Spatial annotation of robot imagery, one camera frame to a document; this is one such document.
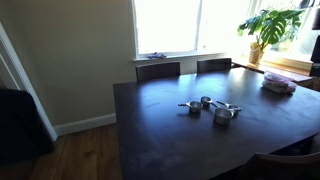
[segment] door frame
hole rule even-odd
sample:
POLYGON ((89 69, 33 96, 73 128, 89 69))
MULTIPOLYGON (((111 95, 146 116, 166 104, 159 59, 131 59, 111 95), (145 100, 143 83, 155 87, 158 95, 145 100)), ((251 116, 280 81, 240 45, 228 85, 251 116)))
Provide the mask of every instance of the door frame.
POLYGON ((1 22, 0 22, 0 77, 8 89, 25 90, 31 94, 37 106, 40 118, 47 129, 52 141, 56 141, 58 136, 52 127, 49 118, 41 105, 41 102, 33 89, 33 86, 23 69, 19 57, 17 56, 1 22))

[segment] baseboard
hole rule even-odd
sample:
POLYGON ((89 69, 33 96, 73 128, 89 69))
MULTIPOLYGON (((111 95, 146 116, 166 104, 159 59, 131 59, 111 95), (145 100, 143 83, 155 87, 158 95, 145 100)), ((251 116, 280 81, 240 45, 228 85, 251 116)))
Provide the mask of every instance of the baseboard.
POLYGON ((54 126, 54 130, 58 134, 58 136, 63 136, 66 134, 71 134, 74 132, 79 132, 99 126, 104 126, 107 124, 112 124, 117 122, 116 114, 109 114, 105 116, 85 119, 73 123, 62 124, 58 126, 54 126))

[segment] dining table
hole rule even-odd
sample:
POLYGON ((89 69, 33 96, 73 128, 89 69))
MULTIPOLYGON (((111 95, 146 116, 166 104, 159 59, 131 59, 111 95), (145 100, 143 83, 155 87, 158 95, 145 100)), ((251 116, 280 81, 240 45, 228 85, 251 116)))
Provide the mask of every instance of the dining table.
POLYGON ((320 93, 276 93, 244 68, 113 85, 124 180, 202 180, 320 132, 320 93), (241 107, 228 125, 215 106, 200 113, 177 103, 202 96, 241 107))

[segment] chair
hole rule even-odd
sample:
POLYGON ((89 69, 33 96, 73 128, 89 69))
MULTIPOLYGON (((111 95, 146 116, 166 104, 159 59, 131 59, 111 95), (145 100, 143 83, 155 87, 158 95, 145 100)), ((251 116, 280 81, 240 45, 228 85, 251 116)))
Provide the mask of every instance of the chair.
POLYGON ((180 62, 143 65, 136 67, 137 81, 180 76, 180 62))
POLYGON ((197 73, 231 69, 231 58, 197 61, 197 73))
POLYGON ((320 179, 320 152, 303 156, 278 156, 256 153, 245 165, 211 180, 312 180, 320 179))

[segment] white wall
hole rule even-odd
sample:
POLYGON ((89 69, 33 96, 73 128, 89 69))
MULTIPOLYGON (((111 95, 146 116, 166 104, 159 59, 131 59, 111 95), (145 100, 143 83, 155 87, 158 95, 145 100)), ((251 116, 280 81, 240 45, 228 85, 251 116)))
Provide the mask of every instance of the white wall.
MULTIPOLYGON (((130 0, 0 1, 0 21, 53 125, 114 113, 112 84, 135 81, 136 64, 155 62, 132 61, 130 0)), ((187 74, 209 58, 169 61, 187 74)))

